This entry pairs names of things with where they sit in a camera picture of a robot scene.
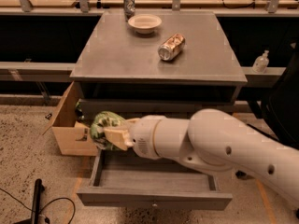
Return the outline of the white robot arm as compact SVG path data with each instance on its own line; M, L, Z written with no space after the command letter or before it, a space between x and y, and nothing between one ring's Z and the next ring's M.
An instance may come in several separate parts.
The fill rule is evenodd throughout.
M190 119L128 119L106 127L104 134L116 147L130 147L142 158L169 159L209 175L244 172L299 204L299 151L220 110L203 109Z

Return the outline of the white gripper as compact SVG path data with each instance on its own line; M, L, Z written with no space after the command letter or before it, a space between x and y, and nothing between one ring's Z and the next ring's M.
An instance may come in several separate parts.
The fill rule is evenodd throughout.
M154 147L154 133L157 125L164 116L149 115L143 118L127 119L133 124L129 131L118 127L104 129L106 139L121 150L133 147L134 152L141 158L159 160Z

